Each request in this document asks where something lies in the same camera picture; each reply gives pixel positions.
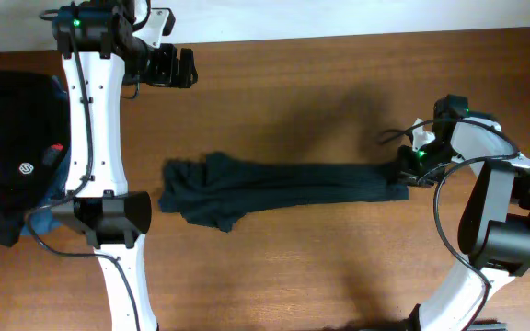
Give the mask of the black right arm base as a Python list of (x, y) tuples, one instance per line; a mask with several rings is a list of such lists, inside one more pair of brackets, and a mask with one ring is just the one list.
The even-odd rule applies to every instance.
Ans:
[(405, 331), (508, 331), (508, 326), (499, 321), (469, 323), (468, 318), (455, 320), (455, 316), (445, 314), (433, 317), (421, 304), (417, 304), (409, 317), (402, 321), (399, 329)]

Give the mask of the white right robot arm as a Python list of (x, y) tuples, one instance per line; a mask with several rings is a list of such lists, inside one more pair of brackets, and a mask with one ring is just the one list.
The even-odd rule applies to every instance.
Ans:
[[(398, 149), (397, 179), (435, 189), (436, 230), (455, 258), (439, 289), (417, 304), (399, 329), (505, 329), (477, 318), (493, 294), (530, 269), (530, 159), (495, 117), (470, 110), (467, 98), (456, 95), (438, 99), (432, 119), (418, 119), (395, 135), (410, 140)], [(441, 222), (440, 198), (445, 181), (465, 167), (477, 180), (452, 245)]]

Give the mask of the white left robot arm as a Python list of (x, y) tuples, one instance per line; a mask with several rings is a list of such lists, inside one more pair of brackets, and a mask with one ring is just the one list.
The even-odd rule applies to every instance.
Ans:
[(52, 24), (70, 102), (70, 165), (52, 214), (85, 237), (98, 261), (114, 330), (156, 331), (144, 268), (150, 196), (132, 191), (121, 156), (121, 90), (190, 88), (194, 54), (165, 43), (176, 22), (148, 1), (83, 1), (44, 18)]

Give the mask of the dark green t-shirt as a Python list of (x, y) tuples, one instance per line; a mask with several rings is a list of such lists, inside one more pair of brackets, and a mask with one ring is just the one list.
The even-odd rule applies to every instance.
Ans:
[(163, 169), (164, 213), (228, 233), (249, 213), (300, 205), (390, 202), (409, 198), (391, 163), (261, 164), (221, 152), (169, 160)]

